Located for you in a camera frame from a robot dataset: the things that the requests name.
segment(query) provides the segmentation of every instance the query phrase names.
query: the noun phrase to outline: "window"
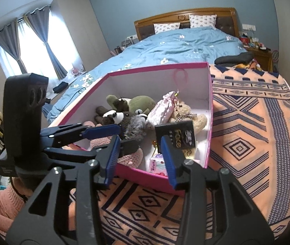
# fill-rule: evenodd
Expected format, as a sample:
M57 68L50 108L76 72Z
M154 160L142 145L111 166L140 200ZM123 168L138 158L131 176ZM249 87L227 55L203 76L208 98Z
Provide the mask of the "window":
M28 73L36 73L49 78L48 93L60 83L45 45L24 21L18 23L21 59ZM49 16L48 43L61 65L69 71L79 55L64 22ZM18 63L0 46L0 64L6 77L22 74Z

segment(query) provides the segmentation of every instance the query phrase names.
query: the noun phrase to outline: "blue wall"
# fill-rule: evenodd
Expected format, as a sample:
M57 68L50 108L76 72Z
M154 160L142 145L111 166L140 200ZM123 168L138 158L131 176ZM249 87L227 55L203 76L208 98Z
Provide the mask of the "blue wall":
M200 7L234 7L243 24L256 25L254 36L271 49L279 48L274 0L90 0L111 50L136 34L134 21L175 10Z

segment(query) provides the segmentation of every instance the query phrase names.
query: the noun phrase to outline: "blue gripper pad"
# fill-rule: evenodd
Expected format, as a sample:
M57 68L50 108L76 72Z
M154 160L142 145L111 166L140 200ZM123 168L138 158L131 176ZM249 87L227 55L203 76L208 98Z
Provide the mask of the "blue gripper pad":
M83 138L93 140L112 135L119 135L121 127L116 124L104 125L99 127L90 127L83 133Z
M104 184L105 186L109 186L112 183L114 173L116 170L116 165L120 153L120 138L119 136L113 136L112 139L115 139L114 143L110 144L107 149L111 150L109 159L107 161L106 167L105 167L105 180Z
M170 185L175 189L177 186L177 170L174 161L174 150L169 137L165 139L166 136L161 138L161 152L164 158L164 163L167 169L167 175Z

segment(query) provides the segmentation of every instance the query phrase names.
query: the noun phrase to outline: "patterned blanket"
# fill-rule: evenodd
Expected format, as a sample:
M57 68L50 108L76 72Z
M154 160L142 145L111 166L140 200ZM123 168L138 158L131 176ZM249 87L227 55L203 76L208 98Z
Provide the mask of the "patterned blanket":
M229 168L275 237L290 222L290 89L276 73L211 66L214 121L209 166ZM99 193L108 244L172 245L183 198L115 178ZM212 233L208 194L207 238Z

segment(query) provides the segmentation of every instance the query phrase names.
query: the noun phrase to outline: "bed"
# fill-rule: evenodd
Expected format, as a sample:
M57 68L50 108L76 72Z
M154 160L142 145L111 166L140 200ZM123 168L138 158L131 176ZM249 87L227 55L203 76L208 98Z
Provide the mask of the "bed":
M219 29L188 29L189 13L217 14ZM153 23L180 21L176 31L153 36ZM112 70L153 66L159 63L208 61L245 50L237 38L232 8L192 9L135 22L140 42L99 65L80 80L87 87ZM210 67L213 87L213 129L209 166L227 167L254 200L275 237L290 228L290 87L278 73L240 68ZM59 124L87 91L77 83L66 92L76 99L52 125ZM100 213L108 244L175 244L183 198L115 178L101 193ZM210 193L207 206L207 238L213 233Z
M190 29L189 14L216 14L216 28ZM180 29L155 35L155 23L173 22L180 22ZM53 122L90 84L108 72L161 63L203 61L214 63L218 57L246 52L238 39L239 31L234 8L181 10L138 20L134 24L140 42L77 78L48 113L49 123Z

